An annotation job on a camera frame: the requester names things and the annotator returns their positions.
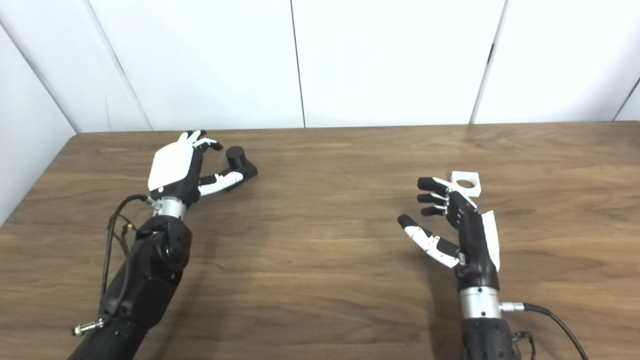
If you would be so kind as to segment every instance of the wood grain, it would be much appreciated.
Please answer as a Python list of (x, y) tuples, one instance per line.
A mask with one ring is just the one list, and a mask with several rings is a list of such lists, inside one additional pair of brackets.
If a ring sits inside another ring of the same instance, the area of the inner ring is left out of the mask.
[[(93, 320), (104, 226), (178, 133), (81, 134), (0, 229), (0, 358), (66, 359)], [(640, 338), (640, 123), (218, 131), (259, 176), (187, 213), (191, 263), (137, 359), (454, 359), (452, 273), (396, 224), (419, 176), (478, 171), (496, 212), (502, 300), (551, 308), (593, 359)], [(203, 173), (222, 169), (209, 154)], [(124, 213), (141, 224), (150, 211)], [(442, 218), (424, 227), (455, 240)], [(121, 257), (114, 251), (114, 264)], [(577, 359), (537, 314), (508, 314), (540, 359)]]

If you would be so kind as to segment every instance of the robotic hand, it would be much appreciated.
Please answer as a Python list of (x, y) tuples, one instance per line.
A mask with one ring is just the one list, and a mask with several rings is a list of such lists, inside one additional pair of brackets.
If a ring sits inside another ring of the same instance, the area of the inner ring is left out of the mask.
[[(98, 319), (78, 325), (74, 335), (85, 335), (70, 360), (130, 360), (149, 329), (162, 319), (189, 263), (191, 231), (182, 219), (200, 199), (220, 190), (231, 191), (257, 175), (256, 167), (241, 147), (227, 150), (229, 167), (218, 174), (200, 177), (204, 152), (222, 150), (217, 141), (202, 138), (205, 131), (189, 131), (156, 152), (148, 179), (150, 196), (131, 195), (109, 218), (107, 254), (102, 274)], [(128, 249), (123, 227), (118, 239), (125, 262), (106, 287), (111, 239), (124, 206), (141, 200), (154, 209), (153, 216), (136, 230)]]
[(460, 247), (418, 226), (407, 214), (398, 223), (427, 255), (454, 270), (462, 304), (462, 342), (465, 359), (518, 359), (511, 330), (502, 319), (498, 300), (500, 269), (498, 232), (493, 212), (480, 215), (477, 206), (456, 184), (421, 177), (418, 188), (431, 193), (417, 199), (433, 206), (425, 216), (442, 215), (458, 230)]

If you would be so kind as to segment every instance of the wire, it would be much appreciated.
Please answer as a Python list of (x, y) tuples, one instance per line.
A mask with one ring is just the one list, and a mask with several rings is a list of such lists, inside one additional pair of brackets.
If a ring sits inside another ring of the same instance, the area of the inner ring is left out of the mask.
[(133, 224), (133, 221), (129, 220), (129, 218), (127, 218), (126, 216), (124, 216), (123, 214), (118, 214), (118, 216), (122, 219), (125, 220), (127, 223), (131, 224), (131, 229), (133, 229), (134, 231), (137, 231), (138, 228)]
[[(536, 360), (536, 342), (533, 340), (533, 334), (529, 331), (518, 331), (511, 334), (513, 337), (513, 342), (517, 343), (520, 340), (529, 339), (529, 344), (531, 344), (531, 360)], [(518, 352), (518, 359), (522, 358), (522, 354), (520, 353), (520, 349), (517, 345), (514, 344), (516, 351)]]
[(560, 328), (562, 328), (562, 330), (569, 337), (569, 339), (571, 339), (573, 346), (575, 346), (575, 349), (578, 350), (578, 353), (580, 353), (580, 357), (582, 358), (582, 360), (589, 360), (589, 358), (587, 357), (587, 354), (584, 352), (584, 349), (582, 348), (582, 345), (580, 345), (580, 343), (578, 342), (578, 339), (575, 337), (575, 335), (573, 335), (571, 330), (569, 330), (569, 327), (567, 327), (567, 325), (565, 325), (562, 322), (562, 320), (560, 320), (559, 317), (557, 317), (554, 313), (552, 313), (551, 310), (545, 307), (534, 305), (534, 304), (528, 304), (526, 302), (524, 302), (523, 305), (524, 305), (524, 311), (534, 311), (535, 313), (544, 314), (549, 316), (551, 319), (553, 319), (560, 326)]
[[(126, 218), (124, 215), (121, 215), (120, 212), (122, 211), (122, 209), (124, 209), (124, 207), (128, 203), (134, 200), (147, 201), (148, 199), (149, 199), (148, 196), (142, 195), (142, 194), (130, 195), (126, 199), (124, 199), (120, 203), (120, 205), (118, 205), (118, 207), (116, 208), (116, 211), (114, 211), (113, 214), (109, 217), (109, 221), (107, 222), (107, 244), (106, 244), (106, 251), (104, 254), (104, 265), (102, 267), (102, 283), (100, 284), (100, 299), (102, 298), (102, 296), (107, 290), (107, 279), (109, 278), (109, 263), (111, 262), (111, 245), (113, 243), (113, 238), (114, 237), (118, 238), (118, 236), (114, 234), (116, 221), (118, 220), (118, 217), (122, 217), (123, 219), (131, 223), (129, 219)], [(119, 238), (118, 242), (120, 242), (120, 245), (122, 246), (123, 243), (121, 238)], [(127, 274), (127, 271), (130, 268), (128, 258), (129, 256), (126, 255), (125, 256), (125, 266), (126, 266), (125, 276)], [(120, 290), (121, 295), (123, 295), (123, 292), (126, 290), (124, 285), (125, 284), (123, 284), (123, 288)], [(101, 315), (102, 314), (100, 314), (100, 309), (98, 309), (98, 317), (100, 317)]]

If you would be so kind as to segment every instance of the white wall panel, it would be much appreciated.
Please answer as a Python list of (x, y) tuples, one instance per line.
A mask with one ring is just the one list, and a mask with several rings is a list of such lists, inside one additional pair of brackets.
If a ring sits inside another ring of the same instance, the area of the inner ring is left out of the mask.
[(476, 124), (612, 120), (639, 59), (640, 1), (511, 0)]
[(0, 0), (0, 20), (81, 131), (150, 129), (82, 1)]
[(92, 0), (154, 129), (302, 127), (289, 0)]
[(73, 134), (0, 28), (0, 225)]
[(293, 0), (308, 127), (466, 124), (502, 0)]
[(616, 120), (640, 120), (640, 86), (636, 86)]

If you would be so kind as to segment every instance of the black object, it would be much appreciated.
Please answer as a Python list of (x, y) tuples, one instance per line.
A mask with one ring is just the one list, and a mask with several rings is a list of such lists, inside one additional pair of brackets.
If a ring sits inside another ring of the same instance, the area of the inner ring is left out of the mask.
[[(258, 174), (258, 169), (255, 167), (251, 161), (246, 159), (246, 155), (244, 154), (244, 149), (240, 146), (233, 146), (227, 150), (227, 162), (229, 163), (229, 167), (225, 170), (222, 170), (219, 175), (225, 176), (230, 172), (239, 172), (243, 175), (242, 181), (239, 181), (232, 186), (229, 186), (225, 190), (230, 192), (231, 190), (237, 188), (241, 184), (245, 183), (247, 180)], [(205, 176), (200, 179), (201, 185), (214, 184), (216, 182), (216, 176)]]
[(191, 231), (182, 220), (162, 215), (147, 220), (100, 300), (105, 326), (90, 331), (69, 360), (132, 359), (169, 306), (190, 247)]
[(476, 211), (461, 215), (458, 241), (460, 252), (466, 257), (464, 265), (457, 264), (454, 267), (458, 291), (480, 286), (499, 291), (498, 270), (489, 256), (482, 216)]
[(517, 360), (511, 329), (503, 319), (470, 318), (462, 320), (465, 360)]

